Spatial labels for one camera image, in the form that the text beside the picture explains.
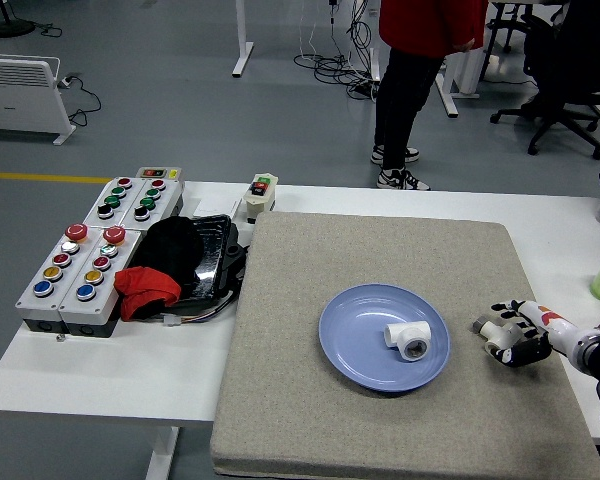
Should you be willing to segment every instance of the black office chair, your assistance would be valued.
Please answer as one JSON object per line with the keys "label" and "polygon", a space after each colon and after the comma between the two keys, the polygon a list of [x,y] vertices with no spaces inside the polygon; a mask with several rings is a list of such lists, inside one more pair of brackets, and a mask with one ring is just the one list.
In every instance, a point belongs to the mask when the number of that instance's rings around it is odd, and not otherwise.
{"label": "black office chair", "polygon": [[565,104],[600,105],[600,0],[571,0],[565,21],[557,33],[544,20],[528,16],[525,39],[524,72],[531,75],[538,94],[518,109],[499,110],[491,116],[498,123],[502,115],[517,115],[527,119],[541,118],[538,132],[527,152],[538,153],[536,142],[555,123],[589,142],[593,158],[600,159],[600,142],[576,120],[586,120],[587,130],[597,127],[599,117],[564,108]]}
{"label": "black office chair", "polygon": [[[520,32],[526,33],[527,25],[522,21],[522,17],[518,20],[518,12],[520,11],[520,7],[524,4],[520,3],[493,3],[493,6],[496,8],[496,16],[487,23],[487,28],[491,30],[491,36],[489,38],[489,43],[487,44],[487,48],[485,50],[484,61],[482,62],[482,69],[480,70],[480,80],[484,80],[484,75],[487,72],[487,67],[489,66],[489,61],[491,60],[491,52],[493,51],[493,47],[496,43],[496,36],[498,35],[498,31],[501,29],[507,30],[507,38],[504,42],[504,46],[502,47],[502,51],[504,53],[511,52],[511,36],[513,35],[514,30],[518,30]],[[505,12],[505,8],[510,5],[511,11]],[[509,19],[503,19],[503,15],[510,15]],[[533,14],[533,5],[526,4],[524,5],[524,15],[532,15]]]}

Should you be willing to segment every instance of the red cloth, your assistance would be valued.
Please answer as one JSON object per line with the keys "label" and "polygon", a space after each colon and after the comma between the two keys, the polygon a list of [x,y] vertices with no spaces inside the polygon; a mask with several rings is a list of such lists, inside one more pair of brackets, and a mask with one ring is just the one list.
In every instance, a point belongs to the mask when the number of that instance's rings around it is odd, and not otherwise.
{"label": "red cloth", "polygon": [[382,0],[380,37],[397,50],[442,58],[475,39],[484,45],[488,0]]}
{"label": "red cloth", "polygon": [[180,298],[180,285],[169,275],[149,267],[125,268],[116,272],[113,283],[124,297],[120,317],[128,322],[133,313],[154,300],[164,300],[168,307]]}

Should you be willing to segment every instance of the white heater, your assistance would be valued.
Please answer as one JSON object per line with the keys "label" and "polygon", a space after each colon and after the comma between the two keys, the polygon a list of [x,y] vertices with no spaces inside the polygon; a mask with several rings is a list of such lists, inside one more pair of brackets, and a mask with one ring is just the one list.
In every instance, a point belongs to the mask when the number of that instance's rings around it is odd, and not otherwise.
{"label": "white heater", "polygon": [[69,138],[76,127],[57,88],[59,68],[57,58],[0,55],[0,130],[54,133],[54,145]]}

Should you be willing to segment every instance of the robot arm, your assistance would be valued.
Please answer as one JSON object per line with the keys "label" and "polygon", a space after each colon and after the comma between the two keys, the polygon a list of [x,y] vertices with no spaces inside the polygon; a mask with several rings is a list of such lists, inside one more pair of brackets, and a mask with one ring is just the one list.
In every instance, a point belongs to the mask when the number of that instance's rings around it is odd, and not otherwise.
{"label": "robot arm", "polygon": [[555,350],[577,370],[598,380],[600,399],[600,325],[580,329],[532,301],[511,300],[491,308],[502,312],[502,318],[513,320],[503,327],[483,317],[474,323],[474,331],[487,338],[485,348],[496,360],[520,367],[543,360]]}
{"label": "robot arm", "polygon": [[500,316],[503,318],[520,317],[521,323],[530,329],[528,341],[517,345],[517,348],[513,345],[511,347],[513,350],[505,355],[519,364],[511,366],[527,365],[543,360],[553,349],[567,357],[577,370],[591,375],[588,360],[600,343],[600,328],[582,330],[553,310],[531,301],[511,300],[508,303],[497,303],[491,308],[502,311]]}

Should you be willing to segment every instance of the gray pad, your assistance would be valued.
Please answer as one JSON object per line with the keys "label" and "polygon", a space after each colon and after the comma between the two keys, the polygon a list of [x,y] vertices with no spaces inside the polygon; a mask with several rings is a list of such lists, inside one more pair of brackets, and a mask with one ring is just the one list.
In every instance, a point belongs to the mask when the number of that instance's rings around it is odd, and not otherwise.
{"label": "gray pad", "polygon": [[[329,300],[376,282],[422,296],[449,329],[447,366],[409,393],[357,385],[320,345],[318,322]],[[490,306],[509,299],[532,300],[533,293],[500,224],[259,215],[213,428],[216,472],[600,479],[558,354],[510,369],[471,331],[480,315],[497,320]]]}

